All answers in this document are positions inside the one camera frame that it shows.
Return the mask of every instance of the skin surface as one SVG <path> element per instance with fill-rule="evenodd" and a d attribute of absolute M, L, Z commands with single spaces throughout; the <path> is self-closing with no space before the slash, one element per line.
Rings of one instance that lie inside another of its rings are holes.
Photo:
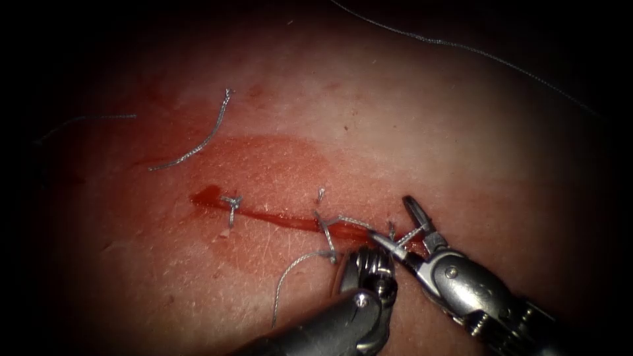
<path fill-rule="evenodd" d="M 270 329 L 286 267 L 328 248 L 322 233 L 241 211 L 296 222 L 318 210 L 383 233 L 393 222 L 403 235 L 413 227 L 405 194 L 512 291 L 582 330 L 588 345 L 602 337 L 605 317 L 587 311 L 605 303 L 596 291 L 609 288 L 613 266 L 592 239 L 618 243 L 606 227 L 614 187 L 603 121 L 494 61 L 394 34 L 326 1 L 223 10 L 148 15 L 87 51 L 66 77 L 76 85 L 51 94 L 40 133 L 80 115 L 137 115 L 74 123 L 30 151 L 28 215 L 38 223 L 26 226 L 26 244 L 37 247 L 25 255 L 52 345 L 104 355 L 231 351 Z M 365 10 L 505 54 L 557 83 L 582 82 L 561 64 L 569 58 L 518 24 L 489 28 L 515 31 L 520 48 L 504 45 L 504 31 L 490 36 L 442 12 L 416 22 Z M 211 132 L 225 88 L 235 92 L 209 144 L 148 171 Z M 217 195 L 196 200 L 209 189 L 243 196 L 232 229 Z M 333 237 L 340 251 L 360 243 Z M 293 269 L 278 324 L 327 300 L 337 268 L 311 258 Z M 482 351 L 404 269 L 397 276 L 381 355 Z"/>

